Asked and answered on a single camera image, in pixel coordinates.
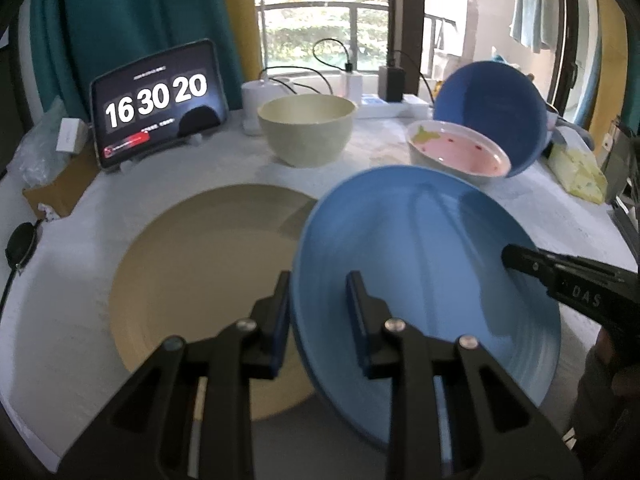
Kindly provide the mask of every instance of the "cream bowl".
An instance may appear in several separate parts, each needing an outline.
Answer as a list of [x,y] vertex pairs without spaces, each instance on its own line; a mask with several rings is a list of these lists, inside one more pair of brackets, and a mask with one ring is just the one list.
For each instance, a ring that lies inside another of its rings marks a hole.
[[351,138],[356,104],[324,94],[281,97],[258,108],[269,147],[287,164],[316,168],[338,158]]
[[500,180],[511,171],[500,146],[459,124],[417,121],[407,127],[406,140],[413,165],[444,171],[476,186]]

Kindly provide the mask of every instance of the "digital clock display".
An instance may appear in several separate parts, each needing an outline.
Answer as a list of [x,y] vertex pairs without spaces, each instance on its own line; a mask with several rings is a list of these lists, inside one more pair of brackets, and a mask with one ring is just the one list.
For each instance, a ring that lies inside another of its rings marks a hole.
[[220,126],[228,107],[214,45],[189,43],[140,59],[91,86],[103,168]]

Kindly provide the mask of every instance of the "plate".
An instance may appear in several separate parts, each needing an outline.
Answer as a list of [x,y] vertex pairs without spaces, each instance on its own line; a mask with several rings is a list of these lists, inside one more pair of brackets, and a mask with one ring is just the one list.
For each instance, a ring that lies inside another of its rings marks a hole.
[[519,70],[495,61],[454,72],[438,93],[433,119],[489,137],[509,156],[508,176],[531,166],[548,143],[546,106],[538,90]]
[[[120,263],[110,295],[111,332],[127,369],[166,337],[215,336],[270,296],[280,271],[290,269],[314,204],[281,187],[229,186],[185,200],[149,224]],[[312,392],[290,336],[278,378],[251,382],[252,418],[282,412]],[[201,413],[197,401],[196,418]]]
[[[332,190],[306,223],[291,282],[316,389],[361,434],[388,442],[390,380],[364,378],[347,312],[345,279],[359,270],[370,295],[424,334],[475,335],[539,405],[558,364],[559,307],[537,280],[504,269],[507,244],[534,247],[498,203],[444,173],[376,168]],[[450,458],[446,439],[442,451]]]

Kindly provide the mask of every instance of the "blue plate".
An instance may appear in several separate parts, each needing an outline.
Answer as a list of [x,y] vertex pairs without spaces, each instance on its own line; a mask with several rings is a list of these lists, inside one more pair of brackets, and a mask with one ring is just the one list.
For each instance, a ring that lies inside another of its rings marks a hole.
[[545,149],[546,108],[536,87],[509,65],[472,63],[454,72],[436,98],[433,119],[462,124],[509,155],[511,173],[533,164]]
[[294,261],[294,334],[314,385],[356,430],[386,444],[391,394],[389,380],[369,381],[358,367],[345,294],[351,270],[424,334],[478,337],[542,402],[560,352],[558,304],[537,280],[504,269],[510,243],[534,247],[494,200],[425,168],[366,171],[316,205]]

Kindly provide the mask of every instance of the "clear plastic bag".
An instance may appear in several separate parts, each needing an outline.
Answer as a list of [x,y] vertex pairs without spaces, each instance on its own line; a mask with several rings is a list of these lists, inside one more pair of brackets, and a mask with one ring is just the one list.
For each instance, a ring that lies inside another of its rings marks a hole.
[[56,97],[42,120],[22,138],[14,159],[6,169],[21,178],[25,187],[51,184],[69,163],[68,153],[56,151],[60,123],[64,117],[65,104]]

